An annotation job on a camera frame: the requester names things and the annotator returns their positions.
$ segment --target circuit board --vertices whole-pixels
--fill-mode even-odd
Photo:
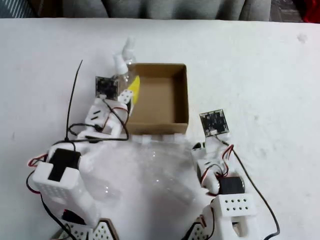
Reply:
[[[106,95],[106,99],[118,100],[119,81],[116,77],[95,77],[95,96]]]
[[[223,109],[201,113],[200,119],[206,137],[229,132]]]

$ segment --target open box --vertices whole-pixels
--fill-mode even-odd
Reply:
[[[185,133],[189,122],[187,68],[184,64],[138,63],[136,105],[127,123],[134,135]]]

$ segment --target hole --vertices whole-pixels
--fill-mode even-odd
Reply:
[[[232,228],[238,237],[243,237],[243,234],[242,234],[243,231],[242,231],[240,222],[232,222]]]

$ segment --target black wire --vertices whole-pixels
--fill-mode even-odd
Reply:
[[[211,208],[211,212],[212,212],[212,221],[213,221],[213,226],[212,226],[212,232],[211,232],[211,234],[210,234],[210,236],[208,236],[205,240],[208,240],[208,239],[210,239],[211,237],[212,237],[212,235],[214,234],[214,232],[215,232],[215,212],[214,212],[214,209],[212,208],[212,207],[210,207]]]
[[[30,192],[34,193],[34,194],[40,194],[39,191],[34,190],[30,185],[29,185],[29,178],[31,177],[31,175],[35,172],[35,170],[33,170],[26,178],[25,180],[25,185],[26,187],[30,190]]]
[[[224,174],[224,171],[222,171],[222,168],[218,165],[218,164],[211,164],[210,166],[208,166],[208,168],[210,169],[210,168],[212,168],[213,166],[216,166],[216,167],[218,167],[219,169],[220,169],[220,171],[221,171],[221,175],[223,175]]]
[[[227,143],[226,141],[223,141],[223,140],[220,140],[216,135],[215,135],[215,138],[220,141],[222,144],[226,145],[226,146],[229,146],[229,143]],[[268,236],[266,236],[264,238],[264,240],[269,240],[270,238],[273,238],[277,235],[280,234],[280,226],[279,226],[279,223],[278,223],[278,220],[276,218],[276,215],[274,214],[274,211],[271,209],[271,207],[269,206],[267,200],[265,199],[265,197],[262,195],[262,193],[259,191],[259,189],[257,188],[257,186],[255,185],[254,181],[251,179],[251,177],[249,176],[249,173],[247,172],[244,164],[242,163],[242,161],[240,160],[240,157],[238,156],[238,154],[236,153],[236,151],[233,149],[232,150],[236,159],[238,160],[239,164],[241,165],[246,177],[249,179],[250,183],[252,184],[253,188],[256,190],[256,192],[259,194],[259,196],[261,197],[261,199],[263,200],[264,204],[266,205],[266,207],[269,209],[272,217],[273,217],[273,220],[274,220],[274,223],[275,223],[275,226],[276,226],[276,232],[274,233],[271,233],[269,234]]]
[[[93,128],[96,128],[95,125],[92,125],[92,124],[87,124],[87,123],[73,123],[71,124],[71,126],[69,127],[68,131],[74,135],[74,136],[77,136],[78,134],[76,134],[74,131],[71,130],[71,128],[75,127],[75,126],[87,126],[87,127],[93,127]]]
[[[60,141],[55,142],[53,145],[61,144],[61,143],[82,143],[82,142],[96,142],[96,143],[98,143],[98,142],[102,142],[102,141],[128,141],[129,140],[129,131],[126,127],[126,124],[124,123],[124,121],[121,120],[119,115],[110,107],[110,105],[104,99],[102,101],[110,109],[111,113],[113,113],[116,116],[116,118],[120,121],[120,123],[125,131],[125,134],[126,134],[125,138],[100,138],[100,137],[97,137],[97,138],[90,138],[90,139],[60,140]]]
[[[83,60],[81,60],[80,65],[76,71],[75,77],[74,77],[74,81],[73,81],[73,87],[72,87],[72,92],[71,92],[71,96],[70,96],[70,101],[69,101],[69,108],[68,108],[68,114],[66,116],[66,127],[65,127],[65,141],[68,141],[68,127],[69,127],[69,116],[70,116],[70,109],[71,109],[71,103],[72,103],[72,98],[74,97],[74,91],[75,91],[75,86],[76,86],[76,82],[77,82],[77,77],[78,77],[78,72],[79,69],[81,67]]]
[[[49,210],[49,208],[47,207],[47,205],[45,204],[44,202],[44,199],[42,197],[42,195],[40,194],[40,197],[41,197],[41,201],[42,201],[42,204],[43,204],[43,207],[45,209],[45,211],[49,214],[49,216],[57,223],[59,224],[59,226],[70,236],[70,238],[72,238],[72,240],[77,240],[75,238],[75,236],[72,235],[71,231],[69,231],[65,225],[63,225],[63,223],[58,219],[56,218],[55,215],[53,215],[53,213]]]

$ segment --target yellow object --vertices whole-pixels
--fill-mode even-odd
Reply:
[[[133,104],[135,105],[138,101],[139,96],[139,89],[140,89],[140,77],[136,76],[134,81],[128,87],[128,90],[133,92]]]

